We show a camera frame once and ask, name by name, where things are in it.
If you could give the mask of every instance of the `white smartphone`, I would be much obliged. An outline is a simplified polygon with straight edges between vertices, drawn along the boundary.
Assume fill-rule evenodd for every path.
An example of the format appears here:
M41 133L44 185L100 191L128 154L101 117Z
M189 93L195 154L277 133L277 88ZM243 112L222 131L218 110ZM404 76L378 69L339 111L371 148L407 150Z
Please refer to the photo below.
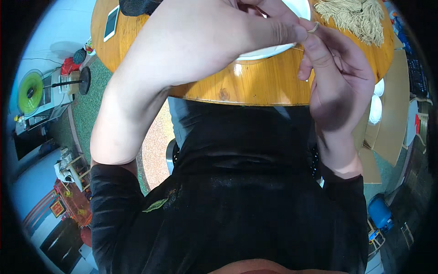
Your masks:
M105 35L103 36L103 41L108 41L109 38L116 34L117 19L119 18L120 5L115 7L109 12L108 18L106 19Z

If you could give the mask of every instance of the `beige yarn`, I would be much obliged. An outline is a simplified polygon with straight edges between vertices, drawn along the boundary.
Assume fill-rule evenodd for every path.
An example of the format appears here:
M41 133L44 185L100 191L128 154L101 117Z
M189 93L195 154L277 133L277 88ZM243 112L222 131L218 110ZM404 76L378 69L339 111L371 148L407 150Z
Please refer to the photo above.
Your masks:
M330 17L338 28L351 31L367 45L381 47L385 38L381 20L385 18L377 0L318 0L314 5L321 17Z

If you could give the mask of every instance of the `chair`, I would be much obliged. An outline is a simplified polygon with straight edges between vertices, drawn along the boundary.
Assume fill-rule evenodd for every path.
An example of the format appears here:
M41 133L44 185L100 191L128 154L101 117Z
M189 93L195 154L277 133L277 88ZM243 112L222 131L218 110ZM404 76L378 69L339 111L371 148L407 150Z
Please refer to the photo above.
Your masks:
M166 149L166 162L170 175L172 175L173 167L177 162L179 155L180 155L180 148L178 147L177 141L173 139L172 141L169 142Z

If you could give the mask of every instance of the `blue container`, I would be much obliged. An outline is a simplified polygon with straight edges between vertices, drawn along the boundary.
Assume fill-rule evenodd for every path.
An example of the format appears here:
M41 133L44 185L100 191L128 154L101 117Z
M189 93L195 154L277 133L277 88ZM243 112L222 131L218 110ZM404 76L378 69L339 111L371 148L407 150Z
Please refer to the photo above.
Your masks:
M394 226L394 223L391 219L391 210L385 203L382 195L377 194L371 199L368 205L368 214L370 214L370 217L376 227L384 233Z

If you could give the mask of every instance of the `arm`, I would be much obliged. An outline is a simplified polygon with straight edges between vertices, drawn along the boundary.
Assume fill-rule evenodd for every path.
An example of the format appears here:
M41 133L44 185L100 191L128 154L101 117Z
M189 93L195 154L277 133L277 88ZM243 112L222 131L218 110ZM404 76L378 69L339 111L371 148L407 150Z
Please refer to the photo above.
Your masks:
M97 163L123 165L135 159L169 95L166 87L212 75L242 53L307 37L281 0L242 2L260 4L271 18L240 11L236 1L160 4L104 92L90 144Z
M308 30L315 26L305 19L300 24ZM303 46L298 76L305 80L315 71L310 110L321 161L339 178L357 177L363 168L351 132L374 92L373 71L360 48L335 29L319 26Z

